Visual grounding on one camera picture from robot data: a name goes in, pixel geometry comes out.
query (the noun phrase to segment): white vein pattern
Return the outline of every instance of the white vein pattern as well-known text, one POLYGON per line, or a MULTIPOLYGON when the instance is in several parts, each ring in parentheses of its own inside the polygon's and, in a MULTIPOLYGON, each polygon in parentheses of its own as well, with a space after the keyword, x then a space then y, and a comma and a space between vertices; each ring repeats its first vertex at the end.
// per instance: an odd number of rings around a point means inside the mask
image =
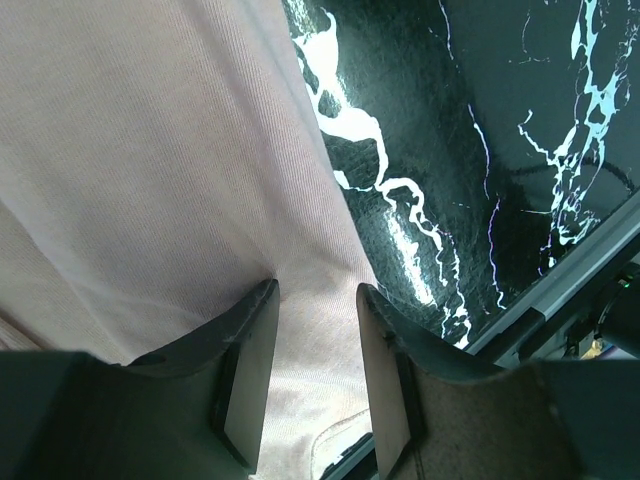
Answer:
MULTIPOLYGON (((607 28, 610 2, 581 1, 570 39, 571 62, 579 62, 580 75, 576 79, 573 123, 568 125, 563 142, 557 146, 543 146, 533 138, 527 130, 527 123, 534 116, 533 109, 529 109, 527 118, 518 125, 520 135, 544 157, 547 165, 556 170, 549 211, 550 235, 542 252, 551 248, 554 233, 561 245, 575 244, 599 222, 593 212, 582 208, 582 202, 605 161, 605 140, 611 120, 631 98, 627 66, 640 26, 640 9, 632 5, 632 0, 615 1, 624 2, 629 15, 613 71, 602 87, 595 81, 593 52, 599 35, 607 28), (596 169, 592 174, 582 169, 586 159, 595 162, 596 169)), ((548 266, 552 267, 556 262, 557 259, 549 255, 548 266)))
MULTIPOLYGON (((290 0, 292 11, 300 12, 301 2, 290 0)), ((295 14, 294 21, 302 35, 293 38, 293 42, 304 54, 307 66, 318 79, 318 88, 314 92, 307 84, 307 92, 318 121, 320 129, 327 135, 340 137, 351 142, 359 142, 372 139, 375 141, 378 156, 378 171, 373 185, 366 188, 353 187, 349 184, 343 171, 335 171, 336 181, 343 189, 370 191, 374 189, 382 195, 382 198, 389 204, 390 209, 386 214, 389 233, 394 239, 395 245, 403 258, 405 275, 412 284, 416 298, 425 305, 437 305, 437 301, 432 294, 429 280, 425 278, 420 267, 420 260, 417 256, 419 245, 412 242, 404 233, 397 215, 397 203, 389 197, 389 194, 396 189, 408 189, 414 199, 410 205, 408 221, 414 225, 419 232, 428 237, 437 250, 434 262, 438 266, 438 281, 443 287, 447 287, 449 280, 453 277, 456 295, 459 298, 459 306, 455 311, 450 311, 446 305, 441 305, 445 318, 442 322, 442 336, 445 337, 453 327, 463 327, 463 335, 456 343, 459 348, 468 345, 468 335, 471 330, 471 319, 466 307, 466 300, 459 288, 460 282, 460 258, 456 250, 455 241, 451 234, 442 231, 437 223, 430 220, 425 214, 425 195, 419 185, 411 178, 386 178, 389 168, 389 156, 386 151, 382 130, 378 120, 369 115, 364 110, 352 106, 345 94, 345 89, 338 77, 338 57, 339 46, 337 39, 337 21, 335 16, 324 10, 330 21, 328 30, 315 31, 305 23, 303 13, 295 14), (339 104, 340 110, 335 117, 328 117, 319 111, 322 94, 327 92, 335 102, 339 104), (445 249, 453 255, 453 262, 445 264, 442 260, 445 249)), ((299 65, 304 70, 304 61, 299 59, 299 65)))

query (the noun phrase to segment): knit fabric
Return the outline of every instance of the knit fabric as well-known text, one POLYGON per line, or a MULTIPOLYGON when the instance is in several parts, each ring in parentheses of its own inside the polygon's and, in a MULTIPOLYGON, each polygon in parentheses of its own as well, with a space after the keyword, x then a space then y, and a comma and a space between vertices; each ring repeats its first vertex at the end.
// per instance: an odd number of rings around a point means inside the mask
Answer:
POLYGON ((279 1, 4 1, 0 63, 0 347, 127 363, 277 278, 258 474, 318 478, 375 279, 279 1))

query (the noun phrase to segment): gray fabric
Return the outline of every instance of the gray fabric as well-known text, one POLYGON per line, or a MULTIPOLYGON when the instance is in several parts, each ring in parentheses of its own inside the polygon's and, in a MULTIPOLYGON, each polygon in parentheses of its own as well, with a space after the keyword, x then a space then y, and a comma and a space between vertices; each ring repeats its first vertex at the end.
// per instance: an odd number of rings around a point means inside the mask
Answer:
POLYGON ((278 0, 0 2, 0 346, 128 362, 281 282, 259 475, 367 429, 375 279, 278 0))

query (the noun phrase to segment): black marble surface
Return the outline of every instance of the black marble surface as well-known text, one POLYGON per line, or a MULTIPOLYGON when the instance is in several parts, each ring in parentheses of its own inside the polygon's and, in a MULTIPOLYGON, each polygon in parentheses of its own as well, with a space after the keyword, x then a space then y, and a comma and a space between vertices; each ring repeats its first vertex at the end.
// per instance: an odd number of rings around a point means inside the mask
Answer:
POLYGON ((284 6, 382 293, 461 348, 640 182, 640 0, 284 6))

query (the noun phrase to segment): pink fabric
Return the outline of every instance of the pink fabric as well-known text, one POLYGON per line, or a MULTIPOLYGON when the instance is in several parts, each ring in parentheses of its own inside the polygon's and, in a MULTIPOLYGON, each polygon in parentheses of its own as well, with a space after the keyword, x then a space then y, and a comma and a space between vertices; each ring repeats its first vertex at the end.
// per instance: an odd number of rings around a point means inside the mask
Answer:
POLYGON ((367 429, 375 281, 278 0, 0 3, 0 347, 128 362, 274 276, 259 475, 367 429))

